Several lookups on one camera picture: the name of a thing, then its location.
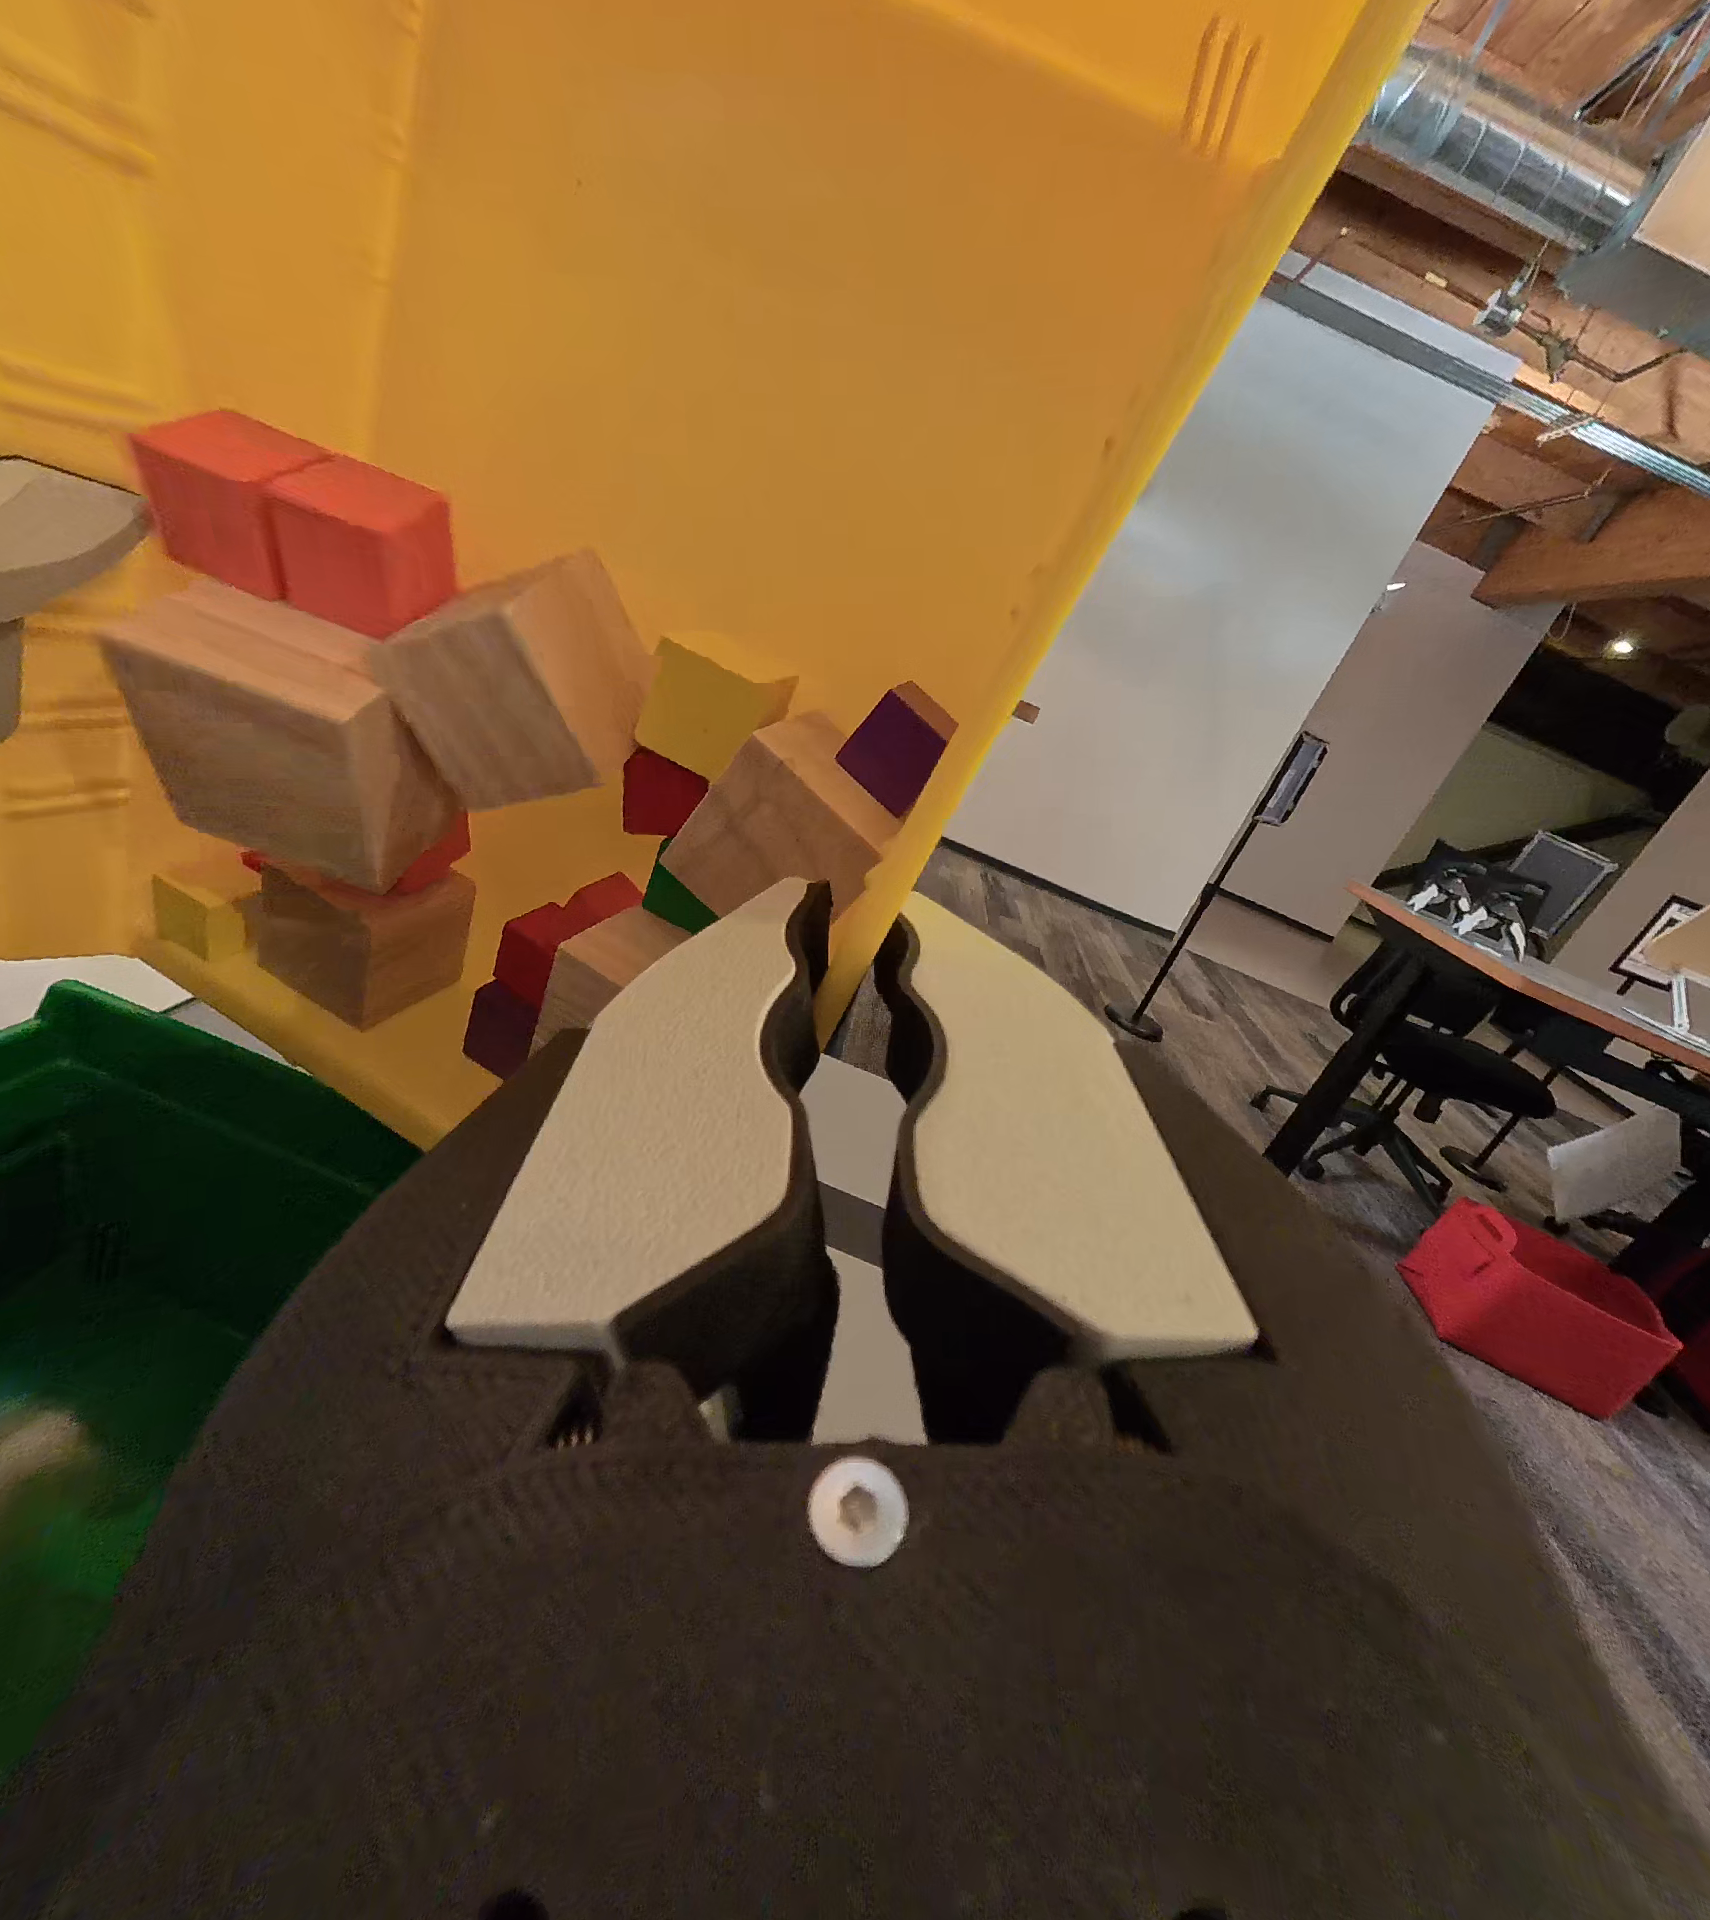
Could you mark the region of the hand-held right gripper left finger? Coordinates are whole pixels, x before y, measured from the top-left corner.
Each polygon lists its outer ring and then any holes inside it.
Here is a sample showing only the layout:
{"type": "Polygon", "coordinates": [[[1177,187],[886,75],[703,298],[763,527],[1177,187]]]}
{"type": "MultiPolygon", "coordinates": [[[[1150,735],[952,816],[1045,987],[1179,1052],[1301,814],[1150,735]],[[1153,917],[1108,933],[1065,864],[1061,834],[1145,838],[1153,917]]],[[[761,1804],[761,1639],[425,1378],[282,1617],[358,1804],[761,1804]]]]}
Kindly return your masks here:
{"type": "Polygon", "coordinates": [[[812,1437],[841,1281],[801,1102],[835,897],[776,880],[651,961],[579,1047],[460,1284],[467,1349],[660,1360],[747,1442],[812,1437]]]}

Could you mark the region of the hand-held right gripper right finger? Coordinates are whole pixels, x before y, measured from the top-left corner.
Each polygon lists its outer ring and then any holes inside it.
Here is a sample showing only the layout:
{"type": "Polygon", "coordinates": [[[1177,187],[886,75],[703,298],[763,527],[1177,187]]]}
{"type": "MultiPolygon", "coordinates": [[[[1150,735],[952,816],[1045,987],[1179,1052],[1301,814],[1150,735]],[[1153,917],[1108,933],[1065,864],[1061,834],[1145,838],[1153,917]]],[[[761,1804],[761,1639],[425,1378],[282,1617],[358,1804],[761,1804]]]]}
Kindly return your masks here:
{"type": "Polygon", "coordinates": [[[1108,1027],[935,900],[875,954],[900,1092],[882,1276],[931,1443],[1000,1442],[1055,1367],[1261,1330],[1108,1027]]]}

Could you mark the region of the pile of coloured wooden cubes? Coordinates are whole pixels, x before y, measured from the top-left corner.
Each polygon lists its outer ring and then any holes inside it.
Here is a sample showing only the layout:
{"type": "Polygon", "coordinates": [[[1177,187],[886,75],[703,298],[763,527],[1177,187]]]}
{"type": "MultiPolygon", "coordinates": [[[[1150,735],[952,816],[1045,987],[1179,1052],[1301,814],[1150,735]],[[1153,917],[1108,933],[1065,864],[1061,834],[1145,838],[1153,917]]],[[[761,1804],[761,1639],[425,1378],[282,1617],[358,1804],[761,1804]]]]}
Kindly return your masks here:
{"type": "Polygon", "coordinates": [[[648,880],[615,868],[502,924],[461,1050],[506,1077],[772,880],[846,915],[957,731],[915,681],[841,730],[792,677],[644,644],[591,548],[460,592],[441,491],[267,420],[159,420],[131,453],[191,581],[104,654],[214,844],[153,874],[153,938],[351,1030],[461,984],[483,813],[613,791],[651,844],[648,880]]]}

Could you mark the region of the green plastic box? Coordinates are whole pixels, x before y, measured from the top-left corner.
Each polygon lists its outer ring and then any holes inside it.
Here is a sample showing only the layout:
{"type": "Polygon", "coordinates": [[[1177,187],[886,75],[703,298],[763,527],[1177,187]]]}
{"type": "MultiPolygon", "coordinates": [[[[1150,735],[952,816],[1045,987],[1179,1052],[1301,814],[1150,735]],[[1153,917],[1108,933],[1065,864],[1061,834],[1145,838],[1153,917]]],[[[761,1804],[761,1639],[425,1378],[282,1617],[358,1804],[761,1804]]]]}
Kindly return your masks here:
{"type": "Polygon", "coordinates": [[[76,979],[0,1030],[0,1793],[293,1288],[422,1149],[76,979]]]}

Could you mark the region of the yellow plastic box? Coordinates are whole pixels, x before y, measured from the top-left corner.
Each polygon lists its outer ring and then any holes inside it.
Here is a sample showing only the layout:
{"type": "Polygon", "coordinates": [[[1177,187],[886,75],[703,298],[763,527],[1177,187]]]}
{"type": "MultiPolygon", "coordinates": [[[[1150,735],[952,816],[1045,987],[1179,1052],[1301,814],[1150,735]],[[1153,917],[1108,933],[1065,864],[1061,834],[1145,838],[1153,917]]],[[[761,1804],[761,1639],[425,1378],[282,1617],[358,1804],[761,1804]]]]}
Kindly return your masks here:
{"type": "Polygon", "coordinates": [[[1425,4],[0,3],[0,453],[225,405],[956,720],[827,1041],[1425,4]]]}

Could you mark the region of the white plastic box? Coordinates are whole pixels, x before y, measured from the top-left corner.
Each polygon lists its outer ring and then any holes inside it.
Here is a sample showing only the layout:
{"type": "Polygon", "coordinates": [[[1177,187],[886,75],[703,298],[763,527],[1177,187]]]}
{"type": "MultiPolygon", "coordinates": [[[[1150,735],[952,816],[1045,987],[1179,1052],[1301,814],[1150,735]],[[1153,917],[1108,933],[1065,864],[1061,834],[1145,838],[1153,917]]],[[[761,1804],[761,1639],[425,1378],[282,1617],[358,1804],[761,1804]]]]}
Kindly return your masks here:
{"type": "Polygon", "coordinates": [[[1548,1229],[1621,1211],[1682,1167],[1679,1119],[1651,1108],[1548,1149],[1548,1229]]]}

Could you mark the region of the black office chair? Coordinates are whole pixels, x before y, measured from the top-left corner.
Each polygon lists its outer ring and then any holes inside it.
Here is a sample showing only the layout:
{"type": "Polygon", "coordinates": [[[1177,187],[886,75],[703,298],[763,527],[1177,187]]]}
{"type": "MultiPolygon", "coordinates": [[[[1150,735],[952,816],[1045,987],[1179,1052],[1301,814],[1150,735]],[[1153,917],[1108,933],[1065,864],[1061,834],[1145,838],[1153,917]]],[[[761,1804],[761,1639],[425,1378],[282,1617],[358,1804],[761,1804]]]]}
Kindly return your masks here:
{"type": "Polygon", "coordinates": [[[1425,973],[1401,1023],[1377,1041],[1366,1068],[1384,1077],[1384,1087],[1370,1102],[1350,1098],[1340,1108],[1336,1119],[1344,1126],[1306,1155],[1300,1165],[1303,1177],[1320,1181],[1325,1160],[1335,1154],[1366,1155],[1381,1149],[1430,1219],[1436,1219],[1453,1200],[1453,1181],[1399,1129],[1404,1110],[1421,1122],[1443,1119],[1450,1102],[1474,1102],[1506,1119],[1553,1119],[1557,1102],[1543,1077],[1473,1041],[1500,997],[1494,982],[1474,969],[1425,973]]]}

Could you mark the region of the black sign stand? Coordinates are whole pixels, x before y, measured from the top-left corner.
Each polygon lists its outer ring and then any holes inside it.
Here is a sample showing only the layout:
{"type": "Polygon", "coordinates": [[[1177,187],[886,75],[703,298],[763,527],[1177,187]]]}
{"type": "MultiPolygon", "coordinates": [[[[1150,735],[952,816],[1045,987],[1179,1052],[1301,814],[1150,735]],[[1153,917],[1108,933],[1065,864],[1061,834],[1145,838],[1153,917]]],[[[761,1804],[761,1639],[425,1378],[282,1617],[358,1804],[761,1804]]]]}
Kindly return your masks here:
{"type": "Polygon", "coordinates": [[[1232,874],[1237,859],[1243,854],[1254,833],[1261,826],[1286,824],[1286,820],[1297,813],[1301,795],[1316,780],[1327,753],[1330,753],[1330,743],[1322,740],[1320,735],[1315,731],[1297,735],[1291,753],[1283,755],[1283,760],[1277,764],[1261,796],[1247,813],[1233,839],[1227,844],[1227,852],[1219,857],[1209,880],[1199,889],[1194,905],[1187,910],[1179,931],[1170,934],[1170,944],[1164,953],[1160,963],[1157,964],[1157,973],[1149,978],[1145,987],[1138,992],[1138,997],[1132,1006],[1120,1006],[1120,1002],[1107,1006],[1107,1021],[1120,1036],[1144,1041],[1144,1042],[1160,1042],[1164,1026],[1157,1018],[1157,996],[1160,992],[1164,982],[1174,973],[1187,944],[1194,939],[1196,927],[1206,917],[1209,907],[1224,892],[1224,882],[1232,874]]]}

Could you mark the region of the black device with grey prongs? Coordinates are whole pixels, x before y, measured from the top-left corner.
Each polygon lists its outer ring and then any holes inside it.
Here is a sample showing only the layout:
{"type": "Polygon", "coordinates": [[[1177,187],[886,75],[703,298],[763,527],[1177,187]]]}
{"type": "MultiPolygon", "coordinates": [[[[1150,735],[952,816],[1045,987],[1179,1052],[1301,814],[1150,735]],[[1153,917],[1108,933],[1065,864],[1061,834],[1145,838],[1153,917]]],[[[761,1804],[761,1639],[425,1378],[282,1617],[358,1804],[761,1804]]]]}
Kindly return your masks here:
{"type": "Polygon", "coordinates": [[[1480,939],[1513,954],[1533,953],[1544,892],[1539,882],[1468,854],[1430,857],[1406,897],[1411,913],[1443,923],[1460,939],[1480,939]]]}

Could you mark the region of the long wooden desk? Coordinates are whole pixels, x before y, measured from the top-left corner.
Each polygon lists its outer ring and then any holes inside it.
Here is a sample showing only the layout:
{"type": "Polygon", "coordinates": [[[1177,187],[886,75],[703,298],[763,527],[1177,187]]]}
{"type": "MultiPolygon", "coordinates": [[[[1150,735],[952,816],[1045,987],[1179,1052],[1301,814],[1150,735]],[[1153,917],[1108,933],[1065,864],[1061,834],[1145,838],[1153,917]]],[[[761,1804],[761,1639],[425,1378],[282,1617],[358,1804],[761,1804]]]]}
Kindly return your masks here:
{"type": "MultiPolygon", "coordinates": [[[[1667,1023],[1553,964],[1529,958],[1518,963],[1498,947],[1460,939],[1390,892],[1365,882],[1350,889],[1374,915],[1380,943],[1330,1002],[1350,1037],[1316,1080],[1295,1096],[1295,1113],[1267,1150],[1278,1170],[1295,1176],[1320,1140],[1344,1126],[1336,1113],[1350,1098],[1370,1102],[1384,1087],[1380,1073],[1366,1073],[1377,1041],[1401,1023],[1419,978],[1444,968],[1474,969],[1493,979],[1501,996],[1494,1016],[1524,999],[1529,1012],[1519,1018],[1522,1047],[1539,1061],[1634,1092],[1710,1139],[1710,1052],[1678,1041],[1667,1023]]],[[[1706,1246],[1708,1236],[1710,1157],[1698,1167],[1695,1182],[1667,1204],[1656,1224],[1634,1231],[1631,1248],[1613,1261],[1613,1268],[1651,1288],[1673,1261],[1706,1246]]],[[[1710,1322],[1710,1266],[1708,1276],[1682,1284],[1669,1300],[1682,1306],[1679,1335],[1700,1330],[1710,1322]]]]}

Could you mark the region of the grey framed panel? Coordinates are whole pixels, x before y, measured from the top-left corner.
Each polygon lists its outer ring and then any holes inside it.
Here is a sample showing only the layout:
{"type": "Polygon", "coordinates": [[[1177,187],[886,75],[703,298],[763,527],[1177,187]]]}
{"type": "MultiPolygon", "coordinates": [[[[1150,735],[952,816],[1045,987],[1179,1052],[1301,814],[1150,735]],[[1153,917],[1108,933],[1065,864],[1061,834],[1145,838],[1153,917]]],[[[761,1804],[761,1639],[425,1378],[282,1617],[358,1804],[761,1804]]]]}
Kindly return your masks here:
{"type": "Polygon", "coordinates": [[[1538,830],[1501,868],[1533,889],[1527,924],[1539,953],[1555,947],[1621,872],[1616,857],[1548,830],[1538,830]]]}

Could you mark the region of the silver round ventilation duct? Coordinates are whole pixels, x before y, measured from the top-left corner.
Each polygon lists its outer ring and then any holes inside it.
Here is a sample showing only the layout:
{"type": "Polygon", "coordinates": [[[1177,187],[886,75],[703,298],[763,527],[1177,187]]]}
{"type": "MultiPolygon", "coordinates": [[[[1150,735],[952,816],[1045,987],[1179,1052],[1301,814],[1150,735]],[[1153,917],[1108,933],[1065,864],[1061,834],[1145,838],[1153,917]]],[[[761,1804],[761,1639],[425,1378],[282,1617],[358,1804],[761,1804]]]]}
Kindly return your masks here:
{"type": "Polygon", "coordinates": [[[1354,146],[1569,254],[1628,230],[1656,175],[1606,130],[1430,41],[1401,53],[1354,146]]]}

